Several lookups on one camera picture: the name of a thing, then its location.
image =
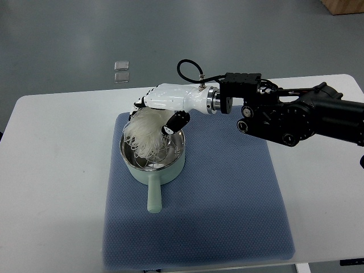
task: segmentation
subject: light green pot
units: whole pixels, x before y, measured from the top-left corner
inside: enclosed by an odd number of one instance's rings
[[[150,213],[158,213],[162,209],[160,186],[175,179],[184,167],[184,133],[179,131],[169,137],[168,153],[158,164],[148,164],[149,161],[146,159],[135,158],[134,151],[124,142],[123,136],[120,141],[121,155],[131,175],[144,185],[148,185],[147,209]]]

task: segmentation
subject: black cable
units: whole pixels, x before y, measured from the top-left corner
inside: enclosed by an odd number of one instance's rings
[[[277,91],[278,90],[278,86],[276,84],[274,84],[270,80],[265,80],[263,78],[260,80],[260,87],[269,88],[269,89],[271,89],[273,91]]]
[[[203,80],[198,80],[198,81],[196,81],[196,80],[193,80],[193,79],[191,79],[191,78],[188,78],[188,77],[186,77],[185,75],[183,75],[182,74],[182,72],[181,72],[181,65],[183,64],[183,63],[190,63],[190,64],[193,64],[197,69],[198,69],[198,71],[199,71],[199,73],[200,73],[200,75],[203,75],[204,73],[203,73],[203,71],[202,71],[202,69],[201,69],[201,67],[195,62],[195,61],[192,61],[192,60],[189,60],[189,59],[183,59],[183,60],[180,60],[179,62],[178,62],[178,64],[177,64],[177,73],[178,73],[178,75],[182,78],[182,79],[184,79],[185,81],[189,81],[189,82],[191,82],[191,83],[193,83],[193,84],[204,84],[205,82],[208,82],[208,81],[216,81],[216,82],[218,82],[218,83],[220,83],[220,81],[219,81],[219,79],[221,79],[221,78],[225,78],[226,77],[226,75],[218,75],[218,76],[214,76],[214,77],[210,77],[210,78],[205,78],[205,79],[203,79]]]

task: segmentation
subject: white noodles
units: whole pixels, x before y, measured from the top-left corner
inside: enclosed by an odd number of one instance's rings
[[[131,117],[123,129],[124,141],[135,150],[136,156],[148,159],[160,151],[163,143],[162,127],[174,113],[145,107]]]

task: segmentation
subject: gray floor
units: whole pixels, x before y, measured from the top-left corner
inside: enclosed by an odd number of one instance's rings
[[[0,131],[21,96],[183,84],[176,73],[183,58],[207,76],[345,73],[364,90],[363,49],[364,14],[332,16],[319,0],[0,0]],[[117,60],[130,62],[130,82],[114,83]],[[311,269],[364,271],[338,262]]]

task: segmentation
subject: blue mat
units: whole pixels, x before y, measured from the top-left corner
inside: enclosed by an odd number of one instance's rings
[[[290,259],[294,246],[265,140],[236,128],[230,115],[190,112],[186,162],[162,185],[163,209],[147,211],[147,186],[129,173],[115,124],[103,256],[106,270],[158,269]]]

